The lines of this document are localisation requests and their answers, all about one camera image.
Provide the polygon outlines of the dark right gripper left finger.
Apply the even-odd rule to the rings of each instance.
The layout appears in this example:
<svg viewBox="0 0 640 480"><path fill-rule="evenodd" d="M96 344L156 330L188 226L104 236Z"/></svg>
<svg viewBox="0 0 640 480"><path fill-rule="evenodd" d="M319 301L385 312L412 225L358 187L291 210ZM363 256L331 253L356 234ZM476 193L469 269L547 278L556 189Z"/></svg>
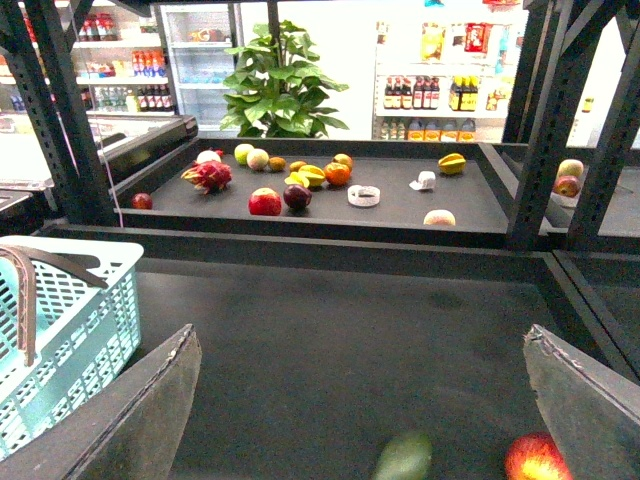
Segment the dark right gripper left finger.
<svg viewBox="0 0 640 480"><path fill-rule="evenodd" d="M4 479L165 479L190 416L202 350L187 324L1 463Z"/></svg>

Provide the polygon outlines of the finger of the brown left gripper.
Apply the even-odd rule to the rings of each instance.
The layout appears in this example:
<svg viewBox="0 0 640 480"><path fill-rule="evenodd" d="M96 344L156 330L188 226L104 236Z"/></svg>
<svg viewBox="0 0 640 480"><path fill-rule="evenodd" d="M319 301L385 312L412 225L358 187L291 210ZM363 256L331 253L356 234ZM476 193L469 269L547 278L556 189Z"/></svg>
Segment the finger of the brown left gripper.
<svg viewBox="0 0 640 480"><path fill-rule="evenodd" d="M69 273L70 275L78 278L79 280L84 281L86 284L90 286L101 288L101 289L108 288L108 283L105 280L89 272L86 268L79 265L78 263L73 262L61 255L46 252L46 251L35 249L35 248L30 248L29 258L31 260L36 260L36 261L51 265L53 267L56 267L59 270Z"/></svg>
<svg viewBox="0 0 640 480"><path fill-rule="evenodd" d="M24 356L24 365L35 360L36 341L36 273L29 257L15 246L1 247L1 257L15 269L18 280L17 349Z"/></svg>

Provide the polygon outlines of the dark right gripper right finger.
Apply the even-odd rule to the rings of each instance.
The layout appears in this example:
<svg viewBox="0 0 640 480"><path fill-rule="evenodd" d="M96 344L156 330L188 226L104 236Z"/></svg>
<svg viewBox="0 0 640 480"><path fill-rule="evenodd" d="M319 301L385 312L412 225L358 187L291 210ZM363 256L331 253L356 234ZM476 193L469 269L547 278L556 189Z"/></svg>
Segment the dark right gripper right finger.
<svg viewBox="0 0 640 480"><path fill-rule="evenodd" d="M639 385L534 324L523 355L537 408L575 479L639 477Z"/></svg>

